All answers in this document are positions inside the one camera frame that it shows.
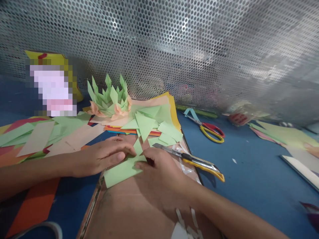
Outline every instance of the yellow paper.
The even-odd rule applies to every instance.
[[[257,121],[257,123],[259,123],[267,130],[269,136],[273,135],[274,138],[280,138],[284,140],[287,145],[290,145],[292,147],[304,149],[305,143],[310,144],[314,147],[319,146],[319,143],[316,140],[295,128],[281,127],[260,121]]]

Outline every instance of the scissors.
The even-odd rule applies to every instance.
[[[194,121],[196,124],[199,125],[200,130],[204,133],[204,135],[209,138],[211,141],[215,142],[215,143],[223,143],[224,142],[224,138],[225,138],[225,134],[224,132],[216,127],[213,124],[209,124],[209,123],[202,123],[198,120],[195,120],[193,117],[184,114],[187,118],[191,119],[192,121]],[[212,135],[216,136],[219,140],[214,139],[212,136],[210,136],[207,132],[211,133]]]
[[[170,154],[176,155],[177,157],[182,158],[184,162],[189,163],[189,164],[191,164],[197,168],[200,168],[204,171],[207,171],[207,172],[215,175],[223,183],[225,182],[224,175],[220,172],[220,170],[217,168],[217,166],[211,162],[208,162],[208,161],[203,160],[201,158],[197,158],[191,154],[178,152],[174,149],[165,147],[159,143],[153,144],[153,147],[163,149]]]

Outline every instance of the scissor handle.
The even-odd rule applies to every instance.
[[[204,135],[209,138],[211,141],[215,142],[215,143],[223,143],[224,139],[221,135],[217,134],[215,131],[212,131],[206,127],[204,127],[203,125],[201,125],[200,130],[204,133]],[[212,135],[216,136],[217,138],[219,138],[219,140],[214,139],[212,136],[210,136],[207,132],[211,133]]]
[[[223,183],[225,182],[225,177],[224,177],[224,175],[223,175],[222,173],[219,173],[219,172],[216,172],[216,171],[211,170],[211,169],[209,169],[209,168],[206,168],[206,167],[204,167],[204,166],[202,166],[202,165],[199,165],[199,164],[197,164],[197,163],[194,163],[194,162],[192,162],[192,161],[189,161],[189,160],[187,160],[187,159],[185,159],[185,158],[183,158],[183,161],[186,162],[186,163],[189,163],[190,165],[193,165],[193,166],[195,166],[195,167],[197,167],[197,168],[200,168],[201,170],[207,171],[207,172],[209,172],[209,173],[215,175],[215,176],[216,176],[220,181],[222,181]]]
[[[225,134],[224,132],[218,128],[217,126],[210,124],[210,123],[202,123],[203,126],[205,126],[206,128],[210,129],[211,131],[214,131],[215,133],[219,134],[220,136],[222,136],[223,138],[225,138]]]

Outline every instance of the green paper strip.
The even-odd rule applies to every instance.
[[[0,135],[0,147],[14,139],[16,139],[17,137],[30,132],[34,129],[34,126],[30,123],[26,123],[14,130],[9,131],[8,133],[2,134]]]

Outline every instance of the perforated metal sheet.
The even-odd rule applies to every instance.
[[[231,112],[253,103],[301,125],[319,120],[317,0],[5,0],[0,72],[25,77],[23,50],[71,59],[79,86],[122,73],[129,93]]]

